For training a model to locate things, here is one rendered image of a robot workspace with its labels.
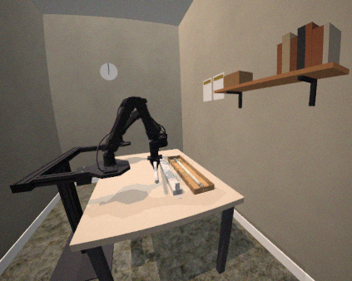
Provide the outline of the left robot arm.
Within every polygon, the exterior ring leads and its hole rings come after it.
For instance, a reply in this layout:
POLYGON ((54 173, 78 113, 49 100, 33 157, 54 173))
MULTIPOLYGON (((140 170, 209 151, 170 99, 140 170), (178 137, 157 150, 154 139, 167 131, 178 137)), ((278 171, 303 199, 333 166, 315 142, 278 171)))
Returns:
MULTIPOLYGON (((120 140, 120 145, 122 145, 122 143, 124 142, 124 140, 122 139, 122 136, 126 133, 126 130, 136 121, 138 120, 140 117, 138 111, 133 111, 130 118, 127 120, 127 123, 126 123, 126 126, 124 128, 124 131, 121 135, 121 140, 120 140), (132 118, 133 117, 133 118, 132 118), (135 118, 135 119, 134 119, 135 118)), ((152 120, 153 121, 153 120, 152 120)), ((159 125, 157 125, 154 121, 153 121, 154 125, 156 128, 160 129, 161 130, 161 127, 159 125)), ((161 133, 161 131, 158 130, 159 132, 159 137, 162 137, 163 136, 163 133, 161 133)))

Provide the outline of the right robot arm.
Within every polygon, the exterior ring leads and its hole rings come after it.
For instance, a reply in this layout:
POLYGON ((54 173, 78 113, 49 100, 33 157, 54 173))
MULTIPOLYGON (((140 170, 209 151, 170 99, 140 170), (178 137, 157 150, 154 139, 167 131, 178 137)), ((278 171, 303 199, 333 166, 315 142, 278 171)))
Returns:
POLYGON ((158 148, 167 146, 166 137, 159 137, 159 132, 151 119, 149 111, 147 110, 146 103, 147 100, 145 98, 129 97, 121 104, 120 113, 117 117, 116 123, 112 129, 111 134, 109 135, 109 137, 107 137, 105 143, 105 153, 103 154, 103 174, 117 172, 117 163, 114 161, 114 152, 118 150, 121 140, 121 134, 126 126, 129 116, 135 108, 137 109, 145 126, 148 140, 152 141, 149 142, 150 150, 155 151, 158 148), (157 138, 160 140, 157 140, 157 138))

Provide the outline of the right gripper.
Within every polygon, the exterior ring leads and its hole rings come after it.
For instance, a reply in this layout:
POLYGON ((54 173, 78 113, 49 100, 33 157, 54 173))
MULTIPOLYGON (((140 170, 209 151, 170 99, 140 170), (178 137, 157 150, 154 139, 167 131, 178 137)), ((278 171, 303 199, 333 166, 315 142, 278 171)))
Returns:
POLYGON ((147 157, 147 160, 150 161, 153 169, 154 169, 154 163, 155 161, 157 161, 157 169, 158 169, 158 165, 160 164, 160 160, 158 159, 162 159, 162 156, 161 155, 158 155, 158 149, 153 151, 153 150, 150 150, 150 154, 148 157, 147 157), (152 164, 153 163, 153 164, 152 164))

